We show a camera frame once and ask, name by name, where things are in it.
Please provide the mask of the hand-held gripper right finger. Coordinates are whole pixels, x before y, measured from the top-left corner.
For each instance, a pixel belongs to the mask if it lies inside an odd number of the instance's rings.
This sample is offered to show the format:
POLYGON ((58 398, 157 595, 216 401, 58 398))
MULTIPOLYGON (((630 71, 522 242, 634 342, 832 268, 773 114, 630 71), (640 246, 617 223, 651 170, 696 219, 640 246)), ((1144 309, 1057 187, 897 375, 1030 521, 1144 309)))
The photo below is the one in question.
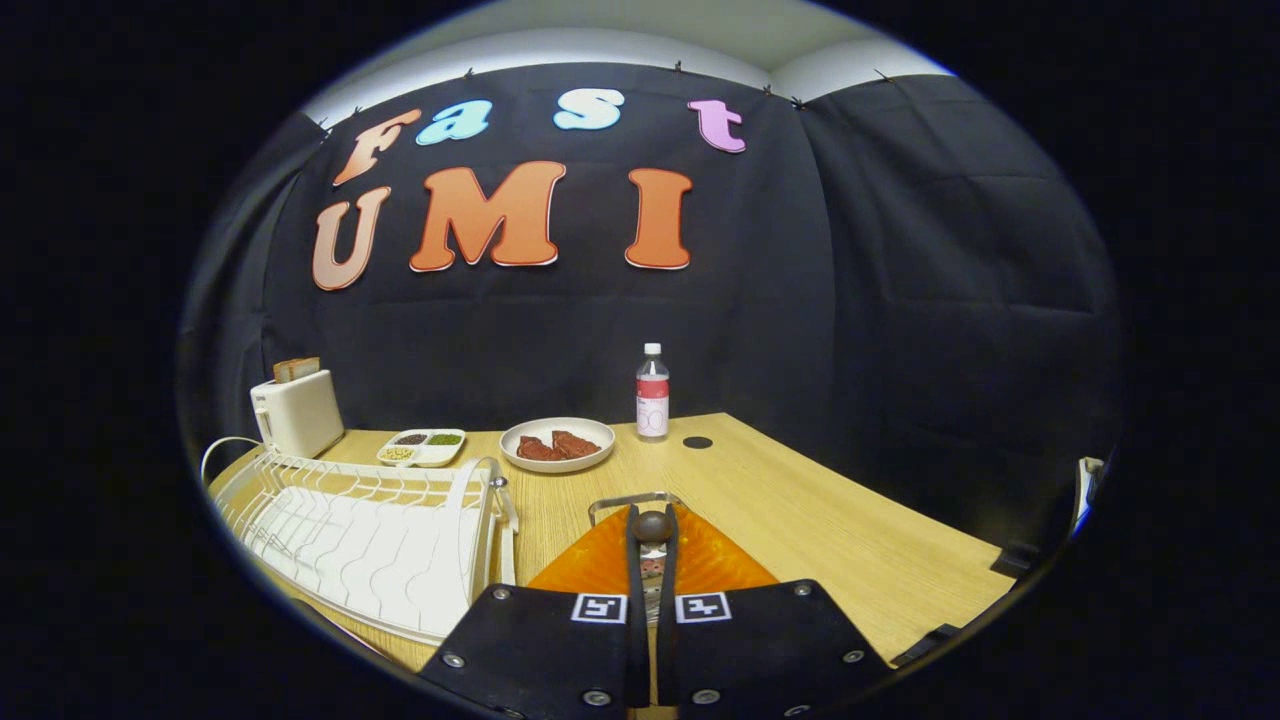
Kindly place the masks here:
POLYGON ((744 587, 727 537, 677 505, 655 634, 660 705, 678 719, 815 719, 891 666, 813 579, 744 587))

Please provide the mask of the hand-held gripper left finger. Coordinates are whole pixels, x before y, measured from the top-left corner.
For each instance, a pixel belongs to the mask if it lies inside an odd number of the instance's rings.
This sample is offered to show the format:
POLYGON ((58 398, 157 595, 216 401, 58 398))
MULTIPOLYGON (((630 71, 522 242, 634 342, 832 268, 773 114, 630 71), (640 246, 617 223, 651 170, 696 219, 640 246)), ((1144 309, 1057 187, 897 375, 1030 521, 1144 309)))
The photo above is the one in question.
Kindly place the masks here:
POLYGON ((434 691, 484 719, 630 719, 649 705, 650 673, 634 506, 596 524, 591 569, 617 591, 494 583, 419 670, 434 691))

